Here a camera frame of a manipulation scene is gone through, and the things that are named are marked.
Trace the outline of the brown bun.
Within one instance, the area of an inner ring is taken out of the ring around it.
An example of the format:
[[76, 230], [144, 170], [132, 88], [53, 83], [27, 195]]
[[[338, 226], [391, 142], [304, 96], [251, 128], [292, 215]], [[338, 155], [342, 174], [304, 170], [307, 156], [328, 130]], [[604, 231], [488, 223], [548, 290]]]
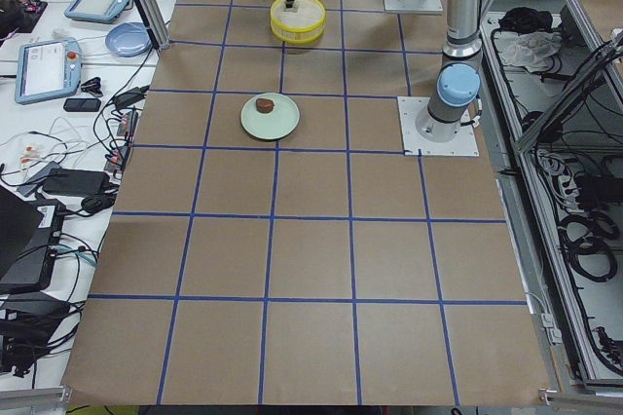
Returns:
[[271, 98], [258, 97], [255, 100], [256, 110], [261, 114], [269, 114], [275, 109], [275, 102]]

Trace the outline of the yellow steamer basket centre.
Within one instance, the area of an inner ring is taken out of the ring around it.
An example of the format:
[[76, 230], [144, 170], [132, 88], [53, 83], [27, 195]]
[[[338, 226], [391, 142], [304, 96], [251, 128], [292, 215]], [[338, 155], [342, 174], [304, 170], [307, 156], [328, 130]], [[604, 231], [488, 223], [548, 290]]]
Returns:
[[325, 30], [326, 10], [319, 0], [274, 0], [270, 7], [270, 27], [282, 42], [306, 45], [318, 39]]

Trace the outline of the light green plate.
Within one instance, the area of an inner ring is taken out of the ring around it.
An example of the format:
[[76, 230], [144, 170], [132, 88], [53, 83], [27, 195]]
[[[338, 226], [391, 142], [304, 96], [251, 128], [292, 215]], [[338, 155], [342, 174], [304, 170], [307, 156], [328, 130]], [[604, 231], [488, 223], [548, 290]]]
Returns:
[[[259, 113], [255, 107], [255, 100], [258, 97], [271, 98], [275, 102], [274, 111], [269, 114]], [[240, 122], [245, 131], [263, 140], [278, 140], [288, 136], [297, 128], [299, 121], [299, 107], [284, 94], [257, 94], [250, 98], [240, 111]]]

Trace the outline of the blue plate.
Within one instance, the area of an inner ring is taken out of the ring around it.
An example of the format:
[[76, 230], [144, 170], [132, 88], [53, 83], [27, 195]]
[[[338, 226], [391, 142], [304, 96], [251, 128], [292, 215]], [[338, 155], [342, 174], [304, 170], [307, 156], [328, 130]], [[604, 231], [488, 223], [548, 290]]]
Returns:
[[151, 39], [141, 22], [125, 22], [111, 29], [105, 37], [107, 50], [119, 57], [139, 56], [151, 49]]

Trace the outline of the blue teach pendant upper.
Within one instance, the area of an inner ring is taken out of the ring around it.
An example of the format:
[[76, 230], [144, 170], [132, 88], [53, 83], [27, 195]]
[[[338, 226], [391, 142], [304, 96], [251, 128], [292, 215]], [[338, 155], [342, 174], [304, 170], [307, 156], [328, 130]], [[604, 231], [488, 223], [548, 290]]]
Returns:
[[129, 2], [130, 0], [72, 0], [64, 15], [77, 21], [112, 23]]

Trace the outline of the blue teach pendant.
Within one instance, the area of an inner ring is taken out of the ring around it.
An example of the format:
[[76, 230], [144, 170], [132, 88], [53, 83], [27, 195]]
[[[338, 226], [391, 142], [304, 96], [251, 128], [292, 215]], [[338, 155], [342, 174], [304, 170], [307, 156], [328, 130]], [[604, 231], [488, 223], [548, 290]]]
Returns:
[[130, 0], [72, 0], [64, 15], [77, 21], [112, 23], [129, 2]]
[[74, 38], [19, 48], [15, 101], [26, 105], [74, 95], [82, 72], [82, 49]]

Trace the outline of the blue teach pendant lower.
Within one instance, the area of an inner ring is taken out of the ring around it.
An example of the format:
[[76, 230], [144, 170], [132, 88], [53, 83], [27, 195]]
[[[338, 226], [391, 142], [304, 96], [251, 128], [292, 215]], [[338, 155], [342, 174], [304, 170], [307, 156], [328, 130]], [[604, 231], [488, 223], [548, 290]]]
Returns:
[[74, 38], [19, 48], [15, 101], [26, 105], [74, 95], [82, 72], [82, 49]]

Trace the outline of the white cloth in cabinet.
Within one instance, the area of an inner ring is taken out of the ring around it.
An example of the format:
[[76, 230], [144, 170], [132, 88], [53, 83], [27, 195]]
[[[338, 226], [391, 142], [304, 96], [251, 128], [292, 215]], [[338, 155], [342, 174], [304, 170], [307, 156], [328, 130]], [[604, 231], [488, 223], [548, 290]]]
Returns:
[[563, 39], [559, 33], [536, 31], [512, 39], [500, 53], [503, 65], [522, 67], [530, 73], [549, 70], [554, 56], [561, 49]]

